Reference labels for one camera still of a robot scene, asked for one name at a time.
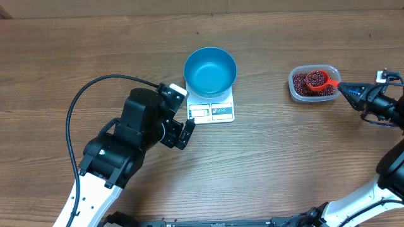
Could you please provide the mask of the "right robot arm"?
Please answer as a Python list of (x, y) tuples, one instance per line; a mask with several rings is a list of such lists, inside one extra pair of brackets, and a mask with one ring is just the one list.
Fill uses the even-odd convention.
[[(338, 90), (352, 108), (388, 120), (386, 127), (403, 129), (403, 98), (395, 100), (384, 94), (392, 83), (367, 84), (339, 82)], [(391, 148), (376, 167), (377, 175), (348, 196), (319, 207), (313, 207), (299, 216), (297, 226), (358, 226), (383, 212), (403, 207), (403, 141)]]

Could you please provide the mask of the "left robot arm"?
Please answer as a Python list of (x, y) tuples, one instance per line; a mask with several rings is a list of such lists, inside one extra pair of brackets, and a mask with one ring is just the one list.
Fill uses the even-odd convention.
[(141, 168), (150, 148), (162, 143), (183, 150), (195, 123), (180, 123), (174, 115), (188, 96), (176, 84), (162, 83), (155, 91), (131, 90), (122, 115), (105, 124), (85, 146), (79, 179), (55, 226), (98, 226), (129, 179)]

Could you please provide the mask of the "orange scoop with blue handle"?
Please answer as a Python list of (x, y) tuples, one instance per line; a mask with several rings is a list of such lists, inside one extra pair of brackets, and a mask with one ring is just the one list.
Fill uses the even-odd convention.
[(309, 72), (305, 77), (307, 88), (306, 96), (334, 95), (340, 81), (331, 79), (326, 71), (317, 70)]

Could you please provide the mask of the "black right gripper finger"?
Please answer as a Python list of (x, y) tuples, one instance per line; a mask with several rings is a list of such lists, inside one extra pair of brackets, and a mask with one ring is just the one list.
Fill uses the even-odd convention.
[(347, 102), (354, 110), (363, 110), (363, 101), (361, 100), (360, 96), (349, 92), (341, 92), (341, 94), (345, 97)]
[(370, 87), (369, 83), (339, 82), (337, 88), (340, 92), (363, 92)]

